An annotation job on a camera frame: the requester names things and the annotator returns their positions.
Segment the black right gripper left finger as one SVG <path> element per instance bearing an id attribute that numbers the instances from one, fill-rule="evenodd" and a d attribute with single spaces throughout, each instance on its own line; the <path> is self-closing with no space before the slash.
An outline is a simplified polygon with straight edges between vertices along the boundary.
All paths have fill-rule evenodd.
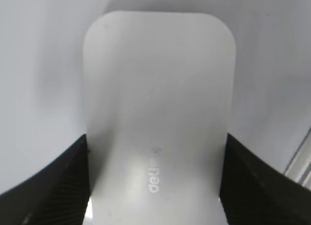
<path id="1" fill-rule="evenodd" d="M 0 196 L 2 225 L 81 225 L 90 198 L 86 135 Z"/>

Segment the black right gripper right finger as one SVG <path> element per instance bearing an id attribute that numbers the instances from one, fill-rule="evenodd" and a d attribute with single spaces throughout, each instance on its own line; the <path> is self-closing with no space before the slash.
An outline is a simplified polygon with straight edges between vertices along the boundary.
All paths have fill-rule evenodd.
<path id="1" fill-rule="evenodd" d="M 311 192 L 228 134 L 220 200 L 230 225 L 309 225 Z"/>

